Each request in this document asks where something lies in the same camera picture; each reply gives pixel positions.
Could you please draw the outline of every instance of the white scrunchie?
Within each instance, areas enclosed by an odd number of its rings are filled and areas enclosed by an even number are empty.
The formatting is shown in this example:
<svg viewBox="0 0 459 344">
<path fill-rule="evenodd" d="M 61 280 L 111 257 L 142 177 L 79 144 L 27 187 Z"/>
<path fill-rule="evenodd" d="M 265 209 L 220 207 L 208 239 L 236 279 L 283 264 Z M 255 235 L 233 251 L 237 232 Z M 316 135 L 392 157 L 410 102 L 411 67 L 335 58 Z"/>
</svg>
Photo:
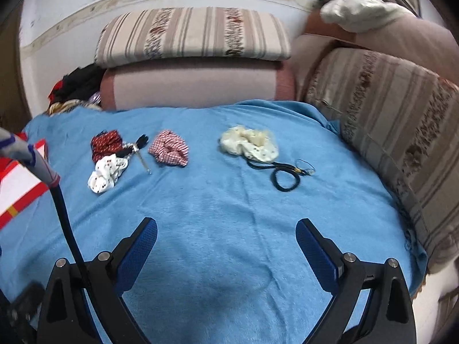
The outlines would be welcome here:
<svg viewBox="0 0 459 344">
<path fill-rule="evenodd" d="M 246 129 L 235 126 L 224 132 L 220 138 L 220 147 L 233 155 L 242 155 L 248 159 L 264 163 L 274 161 L 279 150 L 269 131 Z"/>
<path fill-rule="evenodd" d="M 111 189 L 128 163 L 127 159 L 117 158 L 116 154 L 104 156 L 96 163 L 96 170 L 89 177 L 88 187 L 96 194 Z"/>
</svg>

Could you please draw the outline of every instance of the blue blanket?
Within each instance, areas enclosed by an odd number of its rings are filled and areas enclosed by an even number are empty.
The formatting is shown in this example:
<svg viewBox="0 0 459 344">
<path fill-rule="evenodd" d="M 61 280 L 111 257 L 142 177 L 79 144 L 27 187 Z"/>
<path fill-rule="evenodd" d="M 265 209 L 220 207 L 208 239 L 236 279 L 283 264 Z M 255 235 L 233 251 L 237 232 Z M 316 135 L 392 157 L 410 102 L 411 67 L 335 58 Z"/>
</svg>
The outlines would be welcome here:
<svg viewBox="0 0 459 344">
<path fill-rule="evenodd" d="M 317 173 L 291 192 L 276 190 L 271 171 L 253 170 L 219 150 L 222 132 L 238 124 L 272 131 L 277 161 L 300 158 Z M 96 195 L 87 187 L 94 169 L 90 140 L 110 129 L 131 142 L 171 129 L 188 143 L 189 164 L 159 165 L 144 149 L 152 175 L 132 157 L 116 186 Z M 411 289 L 420 281 L 395 200 L 311 105 L 254 100 L 210 109 L 78 108 L 38 116 L 26 131 L 32 141 L 47 140 L 86 260 L 112 250 L 144 217 L 157 221 L 157 242 L 123 296 L 152 343 L 301 343 L 330 300 L 295 240 L 304 217 L 343 252 L 372 262 L 394 257 Z M 0 245 L 0 288 L 10 299 L 31 280 L 46 285 L 58 258 L 72 260 L 49 193 L 0 231 Z M 363 307 L 360 299 L 351 325 Z"/>
</svg>

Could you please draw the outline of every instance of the red patterned scrunchie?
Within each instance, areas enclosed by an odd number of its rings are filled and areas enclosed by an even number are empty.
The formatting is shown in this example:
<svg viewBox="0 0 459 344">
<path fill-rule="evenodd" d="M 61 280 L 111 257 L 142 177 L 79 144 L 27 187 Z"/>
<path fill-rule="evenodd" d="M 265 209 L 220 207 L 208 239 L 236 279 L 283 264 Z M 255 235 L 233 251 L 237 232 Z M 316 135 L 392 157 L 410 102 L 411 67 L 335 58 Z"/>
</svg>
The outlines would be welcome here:
<svg viewBox="0 0 459 344">
<path fill-rule="evenodd" d="M 103 131 L 91 139 L 92 161 L 97 163 L 104 156 L 115 154 L 122 149 L 122 140 L 116 129 Z"/>
<path fill-rule="evenodd" d="M 187 144 L 182 137 L 167 129 L 158 133 L 148 152 L 158 163 L 182 166 L 188 164 Z"/>
</svg>

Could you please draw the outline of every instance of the white cloth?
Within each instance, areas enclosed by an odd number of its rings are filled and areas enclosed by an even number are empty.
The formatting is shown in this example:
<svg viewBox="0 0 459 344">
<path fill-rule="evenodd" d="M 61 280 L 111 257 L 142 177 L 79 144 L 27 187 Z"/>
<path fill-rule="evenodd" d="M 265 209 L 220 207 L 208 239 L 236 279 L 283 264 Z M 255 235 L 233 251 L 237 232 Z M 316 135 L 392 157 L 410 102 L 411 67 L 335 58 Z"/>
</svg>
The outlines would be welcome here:
<svg viewBox="0 0 459 344">
<path fill-rule="evenodd" d="M 128 160 L 117 158 L 116 154 L 104 156 L 96 163 L 96 170 L 89 177 L 89 188 L 96 194 L 111 189 L 127 166 Z"/>
<path fill-rule="evenodd" d="M 349 32 L 365 32 L 383 27 L 405 14 L 406 7 L 382 0 L 331 0 L 320 10 L 325 23 L 337 23 Z"/>
<path fill-rule="evenodd" d="M 264 163 L 274 161 L 279 155 L 269 131 L 246 129 L 244 126 L 235 126 L 224 132 L 220 137 L 220 147 L 230 154 L 244 154 L 248 159 Z"/>
</svg>

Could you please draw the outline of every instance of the black cord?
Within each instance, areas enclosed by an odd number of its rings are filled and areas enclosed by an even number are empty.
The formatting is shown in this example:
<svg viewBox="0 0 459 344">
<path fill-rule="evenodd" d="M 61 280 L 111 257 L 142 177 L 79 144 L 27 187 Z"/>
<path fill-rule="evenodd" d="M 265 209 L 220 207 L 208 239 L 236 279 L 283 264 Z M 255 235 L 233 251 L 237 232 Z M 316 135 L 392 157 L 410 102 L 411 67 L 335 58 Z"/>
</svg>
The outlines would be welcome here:
<svg viewBox="0 0 459 344">
<path fill-rule="evenodd" d="M 91 283 L 89 281 L 88 270 L 84 264 L 84 259 L 81 255 L 80 249 L 78 248 L 77 241 L 73 236 L 72 227 L 70 226 L 67 208 L 65 207 L 64 197 L 62 195 L 60 186 L 57 185 L 56 187 L 50 187 L 50 193 L 54 200 L 57 217 L 59 217 L 59 222 L 61 223 L 62 232 L 64 233 L 68 248 L 70 248 L 70 252 L 72 253 L 73 258 L 75 259 L 75 263 L 80 270 L 84 288 L 86 288 L 88 294 L 91 295 Z"/>
<path fill-rule="evenodd" d="M 305 170 L 300 169 L 300 168 L 295 167 L 295 166 L 290 165 L 290 164 L 277 163 L 277 162 L 273 161 L 269 165 L 258 165 L 258 164 L 254 164 L 248 158 L 246 158 L 246 161 L 247 161 L 248 166 L 253 168 L 253 169 L 274 169 L 274 171 L 271 174 L 271 181 L 272 181 L 274 187 L 277 190 L 283 191 L 284 193 L 286 193 L 287 191 L 292 191 L 292 190 L 296 189 L 298 187 L 298 185 L 300 184 L 300 175 L 306 175 L 307 174 L 307 172 Z M 283 171 L 283 172 L 286 172 L 288 174 L 291 174 L 295 178 L 295 183 L 290 187 L 281 186 L 279 184 L 278 179 L 277 179 L 277 173 L 279 171 Z"/>
<path fill-rule="evenodd" d="M 312 168 L 312 169 L 303 169 L 303 171 L 305 171 L 307 175 L 313 175 L 315 173 L 315 168 L 311 163 L 308 163 L 307 161 L 304 161 L 303 159 L 297 159 L 295 160 L 296 167 L 298 167 L 297 161 L 302 161 L 303 163 L 306 163 Z"/>
</svg>

